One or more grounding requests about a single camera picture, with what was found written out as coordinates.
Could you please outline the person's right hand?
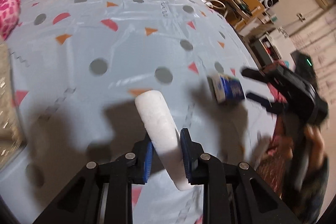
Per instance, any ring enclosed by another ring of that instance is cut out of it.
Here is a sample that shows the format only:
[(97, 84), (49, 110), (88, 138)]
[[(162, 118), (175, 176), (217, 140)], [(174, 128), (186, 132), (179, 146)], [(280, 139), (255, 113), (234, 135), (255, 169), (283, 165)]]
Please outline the person's right hand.
[(312, 173), (323, 166), (325, 159), (325, 142), (319, 127), (307, 125), (304, 134), (311, 143), (308, 172)]

